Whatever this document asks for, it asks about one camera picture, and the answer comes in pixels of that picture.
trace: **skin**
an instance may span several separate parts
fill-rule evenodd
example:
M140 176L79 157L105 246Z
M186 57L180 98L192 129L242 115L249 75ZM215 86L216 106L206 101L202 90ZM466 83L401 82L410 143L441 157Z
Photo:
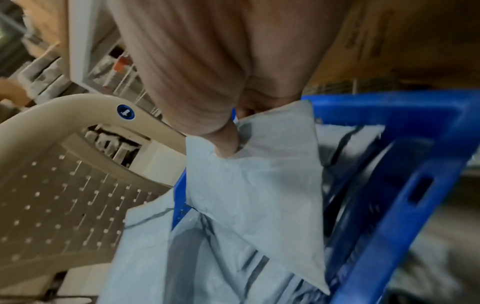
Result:
M231 122L300 98L349 0L109 0L140 77L175 129L229 157Z

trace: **beige plastic basket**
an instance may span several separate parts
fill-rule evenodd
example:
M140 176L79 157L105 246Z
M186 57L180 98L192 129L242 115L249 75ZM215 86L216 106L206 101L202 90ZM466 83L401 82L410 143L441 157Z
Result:
M119 104L135 118L121 118ZM183 134L113 96L60 97L1 123L0 287L111 261L126 210L171 188L113 162L76 133L97 124L186 152Z

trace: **basket hole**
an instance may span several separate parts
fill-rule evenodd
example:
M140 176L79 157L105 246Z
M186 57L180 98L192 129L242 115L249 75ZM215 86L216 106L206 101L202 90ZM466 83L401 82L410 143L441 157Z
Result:
M413 191L410 193L408 200L417 205L422 198L424 197L425 193L428 191L432 183L434 182L433 177L424 176L422 177L416 184Z

